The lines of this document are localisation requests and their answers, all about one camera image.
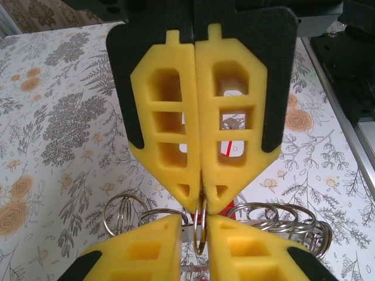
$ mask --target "gray leaf print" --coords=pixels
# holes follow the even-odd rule
[[[77,67],[79,65],[79,61],[76,61],[75,63],[71,63],[69,64],[68,66],[65,66],[61,69],[60,73],[56,76],[53,77],[53,80],[54,82],[49,85],[49,87],[47,88],[47,91],[45,93],[45,97],[50,97],[52,94],[53,94],[53,90],[56,86],[60,86],[61,83],[62,83],[62,79],[67,79],[69,77],[68,73],[70,71],[77,71]]]
[[[20,155],[27,154],[29,145],[35,143],[42,133],[42,122],[46,118],[47,105],[42,105],[41,108],[34,113],[35,122],[30,122],[23,127],[23,138],[19,141],[18,153]]]
[[[45,33],[37,33],[37,37],[34,37],[32,40],[35,42],[26,44],[20,49],[22,54],[26,53],[22,61],[39,59],[43,51],[47,49],[49,36]]]
[[[370,227],[370,224],[375,222],[375,202],[371,192],[359,169],[357,169],[356,172],[346,170],[345,176],[351,178],[350,180],[343,181],[344,187],[346,188],[346,194],[349,197],[358,196],[364,200],[364,207],[358,209],[358,212],[362,216],[362,225]]]
[[[356,259],[351,260],[347,256],[345,257],[342,265],[342,271],[341,271],[341,277],[345,278],[347,277],[350,278],[350,280],[353,281],[364,281],[361,273],[361,266],[358,260],[358,254],[356,252]]]
[[[82,47],[88,42],[89,35],[87,32],[73,35],[68,42],[63,42],[57,50],[48,55],[45,65],[56,66],[61,60],[66,63],[78,60],[84,54]]]
[[[70,199],[61,209],[59,216],[65,224],[69,222],[67,228],[65,228],[57,240],[57,244],[62,249],[62,256],[69,258],[70,248],[74,248],[73,237],[78,236],[78,232],[82,230],[82,218],[81,214],[84,210],[88,209],[89,198],[92,195],[90,192],[91,186],[86,184],[87,176],[90,173],[81,172],[74,180],[68,194]]]
[[[0,158],[4,159],[6,156],[6,143],[2,140],[0,141]]]
[[[14,143],[15,141],[19,141],[23,136],[23,128],[21,128],[18,122],[11,124],[11,121],[9,121],[5,126],[5,129],[0,133],[0,139],[7,129],[9,132],[8,142],[10,144]]]
[[[106,50],[99,51],[101,54],[90,57],[90,59],[97,59],[91,63],[84,71],[91,69],[91,72],[81,81],[89,82],[85,86],[92,85],[90,90],[98,89],[98,92],[104,95],[111,96],[115,89],[110,60]]]
[[[109,102],[112,107],[111,115],[108,117],[107,120],[103,123],[103,127],[109,127],[108,132],[104,133],[105,138],[109,138],[104,144],[103,148],[106,150],[103,158],[99,162],[99,166],[105,169],[112,161],[112,157],[116,155],[116,138],[117,137],[124,137],[124,130],[122,123],[122,116],[116,113],[116,110],[112,103]]]
[[[9,259],[9,261],[7,261],[8,264],[5,267],[5,272],[2,275],[3,280],[5,276],[9,276],[9,279],[6,279],[9,281],[21,281],[25,277],[25,273],[26,273],[25,268],[21,265],[18,265],[18,266],[14,265],[14,263],[16,262],[13,260],[13,256],[14,256],[14,253],[16,252],[17,246],[18,246],[18,242],[16,244],[16,247],[14,247],[14,249],[10,253],[4,253],[3,250],[0,249],[0,263],[4,259],[5,260],[7,258]]]
[[[304,166],[309,167],[310,169],[315,167],[319,168],[319,160],[314,158],[314,151],[317,146],[325,143],[323,149],[325,150],[321,153],[324,162],[321,163],[323,168],[333,168],[337,164],[338,170],[343,170],[344,167],[348,168],[349,163],[345,162],[345,156],[343,152],[337,151],[334,144],[332,143],[332,134],[335,130],[332,130],[326,136],[309,136],[309,142],[302,144],[297,144],[297,137],[292,135],[284,134],[282,137],[283,144],[286,145],[285,148],[282,148],[282,151],[279,155],[279,159],[284,160],[285,168],[289,171],[293,168],[299,169],[300,165],[296,161],[296,157],[303,151],[306,151],[307,157],[304,159]]]
[[[291,83],[293,83],[293,89],[296,93],[302,92],[302,90],[307,87],[306,80],[300,76],[300,74],[305,76],[310,72],[310,69],[304,65],[304,62],[305,58],[298,50],[296,50],[294,55],[294,69],[291,77]]]
[[[14,44],[17,43],[18,40],[19,40],[18,36],[8,36],[0,44],[0,50],[5,50],[9,46],[13,46]]]
[[[43,163],[47,166],[62,166],[76,156],[73,148],[80,148],[88,141],[88,124],[105,113],[105,98],[94,96],[82,101],[83,92],[70,94],[59,99],[48,113],[50,124],[43,134],[47,144],[42,153]]]
[[[1,74],[4,72],[4,70],[10,66],[11,64],[9,63],[9,61],[11,60],[11,57],[10,57],[10,54],[9,52],[5,52],[4,54],[4,58],[2,60],[0,60],[0,77]]]
[[[23,104],[11,97],[0,98],[0,116],[3,114],[8,114],[15,109],[21,109],[22,107]]]
[[[306,173],[306,179],[302,184],[294,183],[288,187],[281,195],[292,195],[287,203],[300,205],[312,210],[317,219],[327,222],[333,231],[333,241],[339,245],[342,242],[349,244],[351,238],[357,242],[361,249],[367,249],[371,242],[368,235],[360,232],[356,227],[358,223],[349,218],[346,211],[338,209],[340,204],[337,199],[327,194],[323,194],[319,188],[309,184],[309,173]],[[328,207],[320,207],[322,202],[328,204]]]

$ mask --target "floral wallpaper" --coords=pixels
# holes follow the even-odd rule
[[[48,17],[41,22],[53,26]],[[108,238],[103,209],[119,193],[148,208],[184,211],[129,151],[105,50],[113,26],[12,36],[0,45],[2,281],[57,280],[83,250]],[[309,208],[333,229],[325,266],[339,280],[374,280],[375,202],[300,41],[294,66],[282,152],[234,204]],[[225,116],[223,125],[241,129],[244,116]],[[233,142],[224,151],[241,150]],[[117,207],[108,208],[112,226]],[[144,209],[132,202],[131,210],[133,228]],[[207,263],[192,243],[182,248],[183,264]]]
[[[88,10],[75,11],[61,0],[0,0],[23,33],[101,23]]]

